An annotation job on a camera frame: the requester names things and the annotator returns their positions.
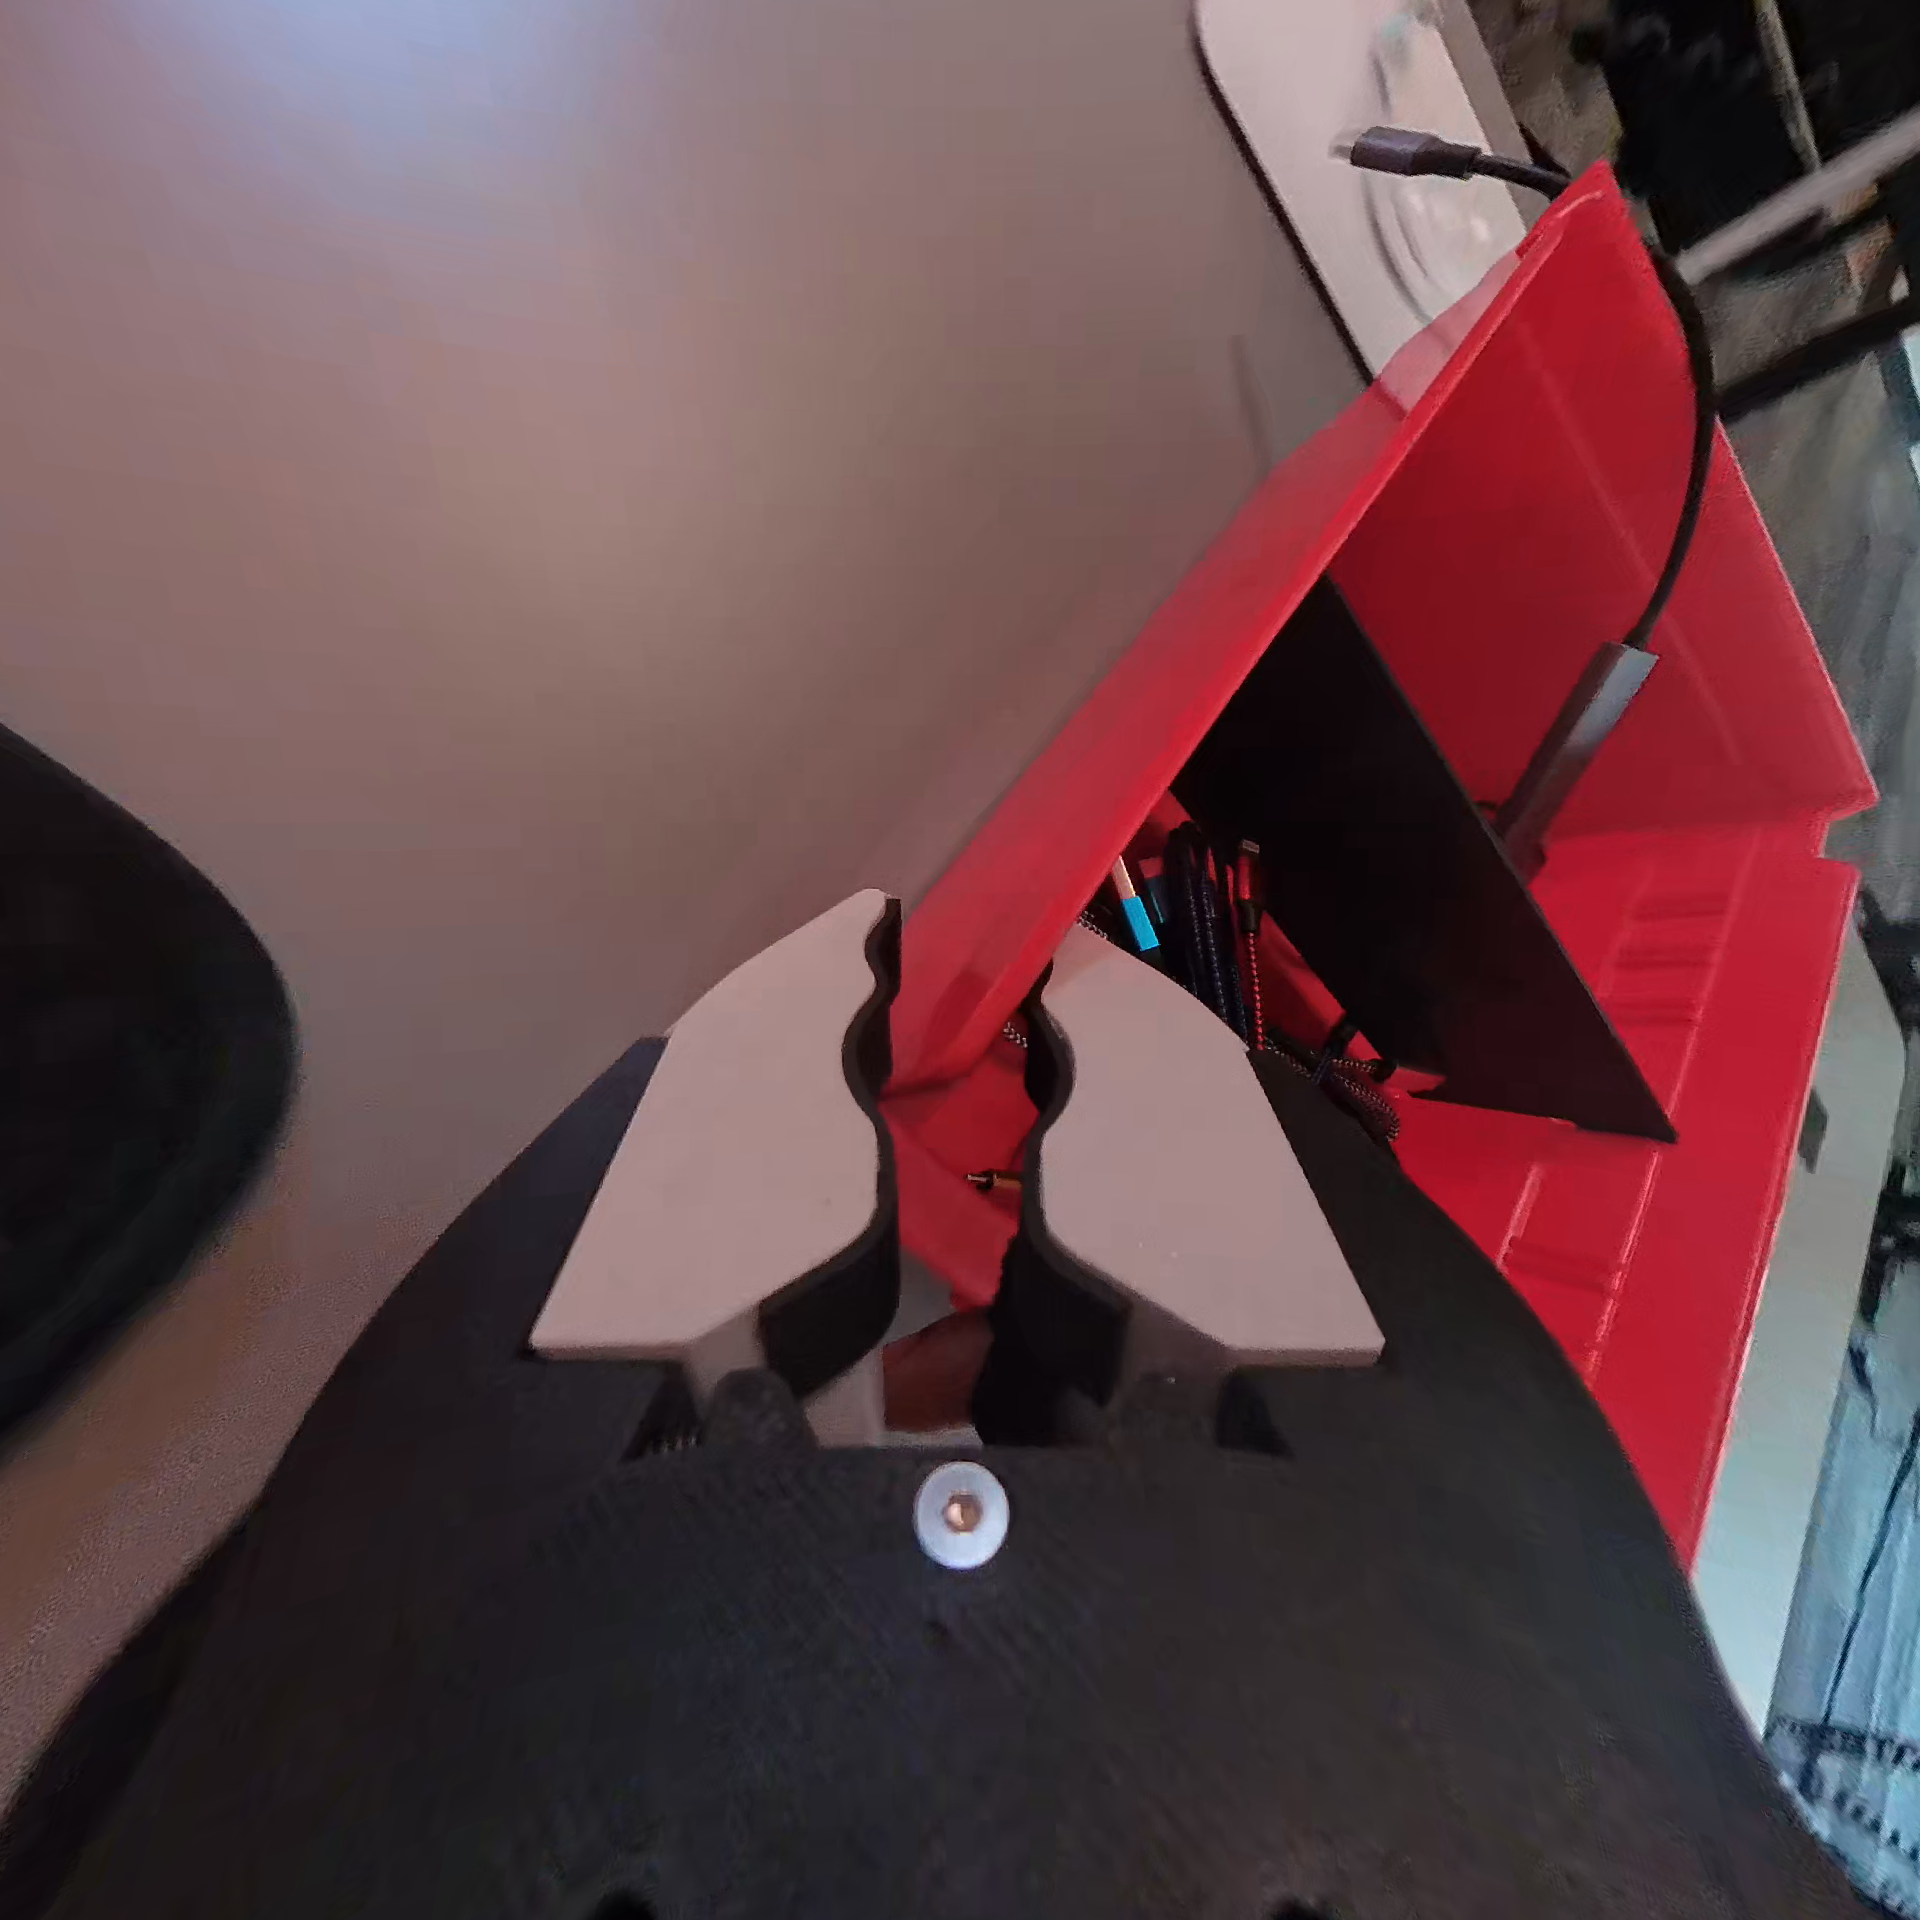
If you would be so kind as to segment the dark metal frame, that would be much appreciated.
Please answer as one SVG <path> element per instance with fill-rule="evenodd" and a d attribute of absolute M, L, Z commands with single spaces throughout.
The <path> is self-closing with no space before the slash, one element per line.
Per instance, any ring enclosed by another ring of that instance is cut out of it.
<path fill-rule="evenodd" d="M 1698 285 L 1739 271 L 1760 256 L 1783 249 L 1785 240 L 1797 240 L 1802 249 L 1823 256 L 1864 230 L 1893 234 L 1886 265 L 1893 265 L 1907 276 L 1907 296 L 1871 298 L 1848 324 L 1834 324 L 1811 338 L 1775 353 L 1760 373 L 1745 373 L 1739 379 L 1720 384 L 1712 390 L 1720 422 L 1745 422 L 1808 390 L 1811 379 L 1825 379 L 1832 373 L 1844 373 L 1861 360 L 1899 350 L 1907 337 L 1915 337 L 1915 324 L 1920 324 L 1915 150 L 1920 150 L 1920 111 L 1907 108 L 1861 142 L 1844 147 L 1837 156 L 1823 163 L 1802 177 L 1748 205 L 1728 230 L 1712 230 L 1679 260 L 1658 260 L 1658 271 L 1673 285 L 1673 309 L 1698 312 L 1698 298 L 1691 298 Z"/>

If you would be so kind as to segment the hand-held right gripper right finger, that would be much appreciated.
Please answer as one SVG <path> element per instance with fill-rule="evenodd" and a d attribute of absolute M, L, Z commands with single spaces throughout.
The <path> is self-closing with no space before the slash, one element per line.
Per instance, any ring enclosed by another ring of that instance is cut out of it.
<path fill-rule="evenodd" d="M 1156 1377 L 1377 1364 L 1377 1316 L 1227 1020 L 1090 930 L 1021 1018 L 1034 1128 L 971 1386 L 989 1447 L 1078 1442 Z"/>

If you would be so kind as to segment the red plastic bin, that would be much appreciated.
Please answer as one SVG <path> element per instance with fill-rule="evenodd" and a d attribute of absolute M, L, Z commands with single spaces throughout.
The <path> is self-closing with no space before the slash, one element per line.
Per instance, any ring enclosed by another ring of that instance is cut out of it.
<path fill-rule="evenodd" d="M 882 1109 L 904 1246 L 960 1301 L 995 1297 L 1017 1229 L 966 1173 L 1011 1168 L 1034 1128 L 1004 1027 L 1112 861 L 1191 821 L 1174 777 L 1300 596 L 1341 592 L 1488 823 L 1636 623 L 1688 460 L 1683 333 L 1592 166 L 1283 456 L 911 908 Z M 1652 654 L 1522 880 L 1673 1142 L 1426 1100 L 1431 1075 L 1355 1042 L 1388 1065 L 1404 1173 L 1568 1348 L 1691 1560 L 1853 923 L 1825 831 L 1873 801 L 1722 431 Z M 1262 994 L 1300 1053 L 1349 1020 L 1272 914 Z"/>

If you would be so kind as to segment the black divider plate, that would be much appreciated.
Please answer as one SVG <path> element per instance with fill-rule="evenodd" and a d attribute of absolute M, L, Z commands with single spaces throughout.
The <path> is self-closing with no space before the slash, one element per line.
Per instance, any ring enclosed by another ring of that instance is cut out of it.
<path fill-rule="evenodd" d="M 1267 914 L 1426 1100 L 1671 1145 L 1673 1122 L 1474 806 L 1418 705 L 1321 577 L 1174 777 L 1257 843 Z"/>

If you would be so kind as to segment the white mat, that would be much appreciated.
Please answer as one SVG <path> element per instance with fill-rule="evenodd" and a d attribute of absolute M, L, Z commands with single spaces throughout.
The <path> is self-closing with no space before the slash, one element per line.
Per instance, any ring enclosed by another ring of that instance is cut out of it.
<path fill-rule="evenodd" d="M 1201 0 L 1193 49 L 1359 366 L 1377 374 L 1545 215 L 1504 177 L 1392 177 L 1375 126 L 1530 163 L 1465 0 Z"/>

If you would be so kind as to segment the black rounded object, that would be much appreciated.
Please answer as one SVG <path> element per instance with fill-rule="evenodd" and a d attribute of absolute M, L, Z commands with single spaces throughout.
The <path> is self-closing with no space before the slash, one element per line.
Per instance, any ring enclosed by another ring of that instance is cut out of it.
<path fill-rule="evenodd" d="M 297 1008 L 165 837 L 0 745 L 0 1432 L 73 1391 L 280 1138 Z"/>

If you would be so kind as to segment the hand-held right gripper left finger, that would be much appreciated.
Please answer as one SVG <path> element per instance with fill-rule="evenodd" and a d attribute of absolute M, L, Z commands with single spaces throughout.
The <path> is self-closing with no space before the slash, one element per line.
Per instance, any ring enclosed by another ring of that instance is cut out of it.
<path fill-rule="evenodd" d="M 822 1447 L 884 1442 L 899 923 L 858 889 L 669 1027 L 531 1321 L 541 1362 L 665 1364 L 694 1410 L 764 1370 Z"/>

